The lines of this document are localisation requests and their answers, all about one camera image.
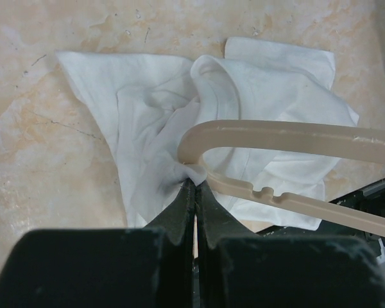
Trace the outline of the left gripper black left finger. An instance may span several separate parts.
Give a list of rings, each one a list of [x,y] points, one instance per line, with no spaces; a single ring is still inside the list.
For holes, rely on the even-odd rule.
[[[34,230],[0,273],[0,307],[192,307],[196,188],[143,228]]]

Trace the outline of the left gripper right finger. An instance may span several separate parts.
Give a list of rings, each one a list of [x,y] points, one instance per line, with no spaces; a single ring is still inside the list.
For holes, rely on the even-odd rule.
[[[207,184],[195,209],[202,307],[385,307],[380,250],[366,232],[328,221],[252,232]]]

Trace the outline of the white t-shirt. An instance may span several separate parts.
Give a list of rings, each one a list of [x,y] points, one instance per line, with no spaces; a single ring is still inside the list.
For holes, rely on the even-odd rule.
[[[230,37],[221,58],[59,51],[74,95],[89,109],[119,173],[129,227],[143,227],[199,166],[176,157],[183,134],[227,119],[356,126],[359,115],[332,93],[328,51]]]

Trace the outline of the beige wooden hanger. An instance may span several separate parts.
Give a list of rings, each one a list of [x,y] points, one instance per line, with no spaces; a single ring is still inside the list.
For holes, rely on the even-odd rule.
[[[178,146],[183,164],[205,166],[203,154],[214,148],[253,148],[310,153],[385,165],[385,131],[328,124],[219,120],[188,130]],[[225,195],[290,210],[385,237],[385,218],[340,205],[273,189],[255,191],[249,182],[207,170],[209,186]]]

